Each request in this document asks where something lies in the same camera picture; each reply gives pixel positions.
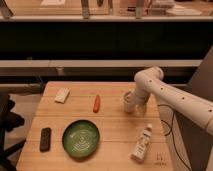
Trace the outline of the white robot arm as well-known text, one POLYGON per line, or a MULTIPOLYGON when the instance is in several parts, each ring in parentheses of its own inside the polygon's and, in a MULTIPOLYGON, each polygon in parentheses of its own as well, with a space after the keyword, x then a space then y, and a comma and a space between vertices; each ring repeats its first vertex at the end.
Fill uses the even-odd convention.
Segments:
POLYGON ((124 95, 124 110, 132 113, 136 105, 146 104, 154 94, 213 136, 213 102, 172 87, 162 81, 163 77, 159 67, 137 72, 134 91, 124 95))

